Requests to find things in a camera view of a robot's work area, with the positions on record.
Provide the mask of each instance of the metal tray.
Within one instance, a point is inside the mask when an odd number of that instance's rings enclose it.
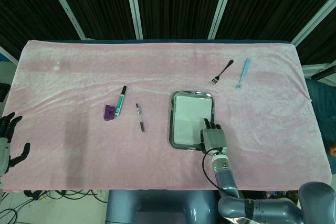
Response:
[[[210,94],[177,91],[171,97],[169,142],[175,149],[200,151],[203,118],[214,122],[214,100]]]

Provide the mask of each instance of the pen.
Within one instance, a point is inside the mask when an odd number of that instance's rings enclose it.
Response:
[[[136,105],[136,107],[137,107],[137,114],[138,114],[139,121],[140,121],[141,131],[142,131],[142,132],[145,132],[145,128],[143,127],[143,122],[142,122],[142,117],[141,117],[141,110],[140,110],[140,108],[139,108],[139,106],[138,106],[137,103],[136,103],[135,105]]]
[[[122,88],[121,94],[119,96],[119,101],[118,101],[118,104],[117,104],[116,113],[114,114],[115,116],[118,116],[120,114],[120,110],[121,110],[122,102],[124,100],[125,93],[126,93],[126,86],[124,86]]]

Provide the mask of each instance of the purple marker cap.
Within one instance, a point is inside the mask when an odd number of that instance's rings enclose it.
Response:
[[[110,105],[105,105],[105,114],[104,114],[104,120],[110,121],[114,119],[115,114],[115,107]]]

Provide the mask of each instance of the table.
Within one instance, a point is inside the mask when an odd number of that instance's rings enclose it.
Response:
[[[246,58],[250,68],[235,90]],[[230,59],[215,86],[209,82]],[[127,93],[121,115],[105,104]],[[5,190],[213,189],[203,154],[169,144],[169,102],[177,90],[210,93],[241,190],[293,190],[331,173],[300,62],[291,44],[66,44],[29,41],[5,114],[24,118],[12,157],[27,159],[4,176]],[[141,133],[135,103],[143,110]],[[211,172],[211,162],[207,161]]]

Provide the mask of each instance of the black cable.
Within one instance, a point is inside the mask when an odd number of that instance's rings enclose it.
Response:
[[[31,199],[29,199],[29,200],[27,200],[27,201],[25,201],[25,202],[21,203],[20,205],[18,205],[18,206],[16,206],[16,207],[14,207],[13,209],[16,209],[16,208],[20,207],[21,205],[23,205],[24,203],[26,203],[26,202],[28,202],[28,201],[32,201],[32,200],[31,200]],[[8,212],[8,213],[6,213],[5,215],[2,215],[2,216],[0,217],[0,219],[4,218],[4,217],[5,217],[7,214],[9,214],[9,212]]]
[[[57,192],[59,195],[61,195],[62,197],[66,198],[66,199],[77,200],[77,199],[83,199],[85,196],[87,196],[87,195],[89,194],[90,190],[88,190],[88,192],[87,192],[86,194],[84,194],[82,197],[79,197],[79,198],[70,198],[70,197],[67,197],[67,196],[65,196],[65,195],[62,195],[62,194],[61,194],[60,192],[58,192],[58,191],[55,191],[55,192]]]
[[[41,196],[43,196],[44,194],[47,194],[49,191],[45,191],[44,193],[42,193],[39,197],[41,197]],[[27,201],[25,201],[25,202],[23,202],[23,203],[21,203],[20,205],[18,205],[18,206],[16,206],[15,208],[13,208],[14,210],[16,209],[16,208],[19,208],[18,210],[16,210],[16,212],[19,212],[20,211],[20,209],[21,208],[23,208],[25,205],[27,205],[27,204],[29,204],[29,203],[31,203],[31,202],[33,202],[34,200],[33,199],[29,199],[29,200],[27,200]],[[0,217],[0,219],[2,219],[2,218],[4,218],[7,214],[9,214],[10,212],[8,212],[8,213],[6,213],[5,215],[3,215],[3,216],[1,216]]]
[[[7,193],[4,197],[2,197],[1,201],[3,201],[8,195],[9,193]]]
[[[210,151],[221,151],[222,148],[212,148],[210,150],[208,150],[205,154],[204,154],[204,157],[203,157],[203,160],[202,160],[202,169],[203,169],[203,173],[205,175],[205,177],[207,178],[207,180],[209,180],[209,182],[214,186],[216,187],[218,190],[222,191],[222,192],[225,192],[222,188],[220,188],[219,186],[217,186],[215,183],[212,182],[212,180],[208,177],[207,173],[205,172],[205,169],[204,169],[204,160],[205,160],[205,157],[206,155],[208,155],[208,153]]]
[[[76,194],[82,194],[82,195],[86,195],[86,193],[81,193],[81,191],[73,191],[74,193],[76,193]],[[88,194],[88,196],[93,196],[93,195],[97,195],[97,194],[95,194],[95,193],[91,193],[91,194]]]
[[[24,207],[25,205],[27,205],[27,204],[30,204],[30,203],[33,202],[33,201],[34,201],[34,200],[31,199],[30,201],[26,202],[26,203],[23,204],[19,209],[17,209],[16,212],[18,213],[18,212],[21,210],[21,208],[23,208],[23,207]],[[10,223],[12,222],[13,218],[14,218],[14,216],[12,217],[12,219],[10,219],[10,221],[9,221],[8,224],[10,224]]]
[[[37,200],[42,200],[43,198],[46,198],[48,195],[47,195],[47,193],[48,192],[50,192],[50,191],[44,191],[44,193],[42,193],[42,194],[40,194],[39,196],[38,196],[38,199]]]
[[[71,195],[76,195],[76,194],[82,194],[82,193],[81,193],[82,190],[80,190],[80,191],[69,190],[69,191],[74,192],[74,194],[65,194],[66,196],[71,196]]]
[[[13,222],[13,224],[14,224],[14,223],[17,221],[17,211],[16,211],[14,208],[7,208],[7,209],[1,211],[0,214],[2,214],[2,213],[5,212],[5,211],[14,212],[14,216],[10,219],[10,221],[9,221],[9,223],[8,223],[8,224],[10,224],[11,221],[12,221],[12,220],[14,219],[14,217],[15,217],[15,220],[14,220],[14,222]]]
[[[63,198],[63,195],[61,195],[61,197],[60,198],[52,198],[52,196],[50,196],[50,194],[48,195],[48,197],[50,198],[50,199],[62,199]]]
[[[90,190],[90,191],[92,192],[92,195],[94,196],[94,198],[96,198],[96,200],[98,200],[98,201],[100,201],[100,202],[102,202],[102,203],[107,203],[107,201],[103,201],[103,200],[101,200],[101,199],[98,199],[98,197],[96,196],[96,194],[93,193],[92,190]]]

